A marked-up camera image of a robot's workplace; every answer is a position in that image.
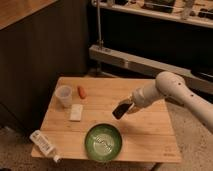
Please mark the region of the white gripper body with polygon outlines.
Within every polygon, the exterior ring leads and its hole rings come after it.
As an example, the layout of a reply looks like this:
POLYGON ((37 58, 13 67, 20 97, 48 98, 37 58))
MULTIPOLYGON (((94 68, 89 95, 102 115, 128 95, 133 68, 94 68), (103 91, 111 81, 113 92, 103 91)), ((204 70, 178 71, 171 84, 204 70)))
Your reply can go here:
POLYGON ((132 101, 139 108, 146 108, 163 98, 164 96, 154 83, 146 84, 132 93, 132 101))

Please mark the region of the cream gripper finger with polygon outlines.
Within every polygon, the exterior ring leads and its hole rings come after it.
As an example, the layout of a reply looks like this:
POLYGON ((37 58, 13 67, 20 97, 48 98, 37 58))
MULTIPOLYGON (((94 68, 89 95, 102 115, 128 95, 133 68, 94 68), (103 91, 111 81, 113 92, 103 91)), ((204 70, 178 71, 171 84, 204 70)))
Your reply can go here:
POLYGON ((133 107, 129 108, 126 113, 127 114, 133 114, 133 113, 136 113, 136 112, 138 112, 140 110, 141 110, 141 108, 139 108, 137 106, 133 106, 133 107))
POLYGON ((133 100, 131 97, 128 97, 120 102, 121 104, 132 104, 133 100))

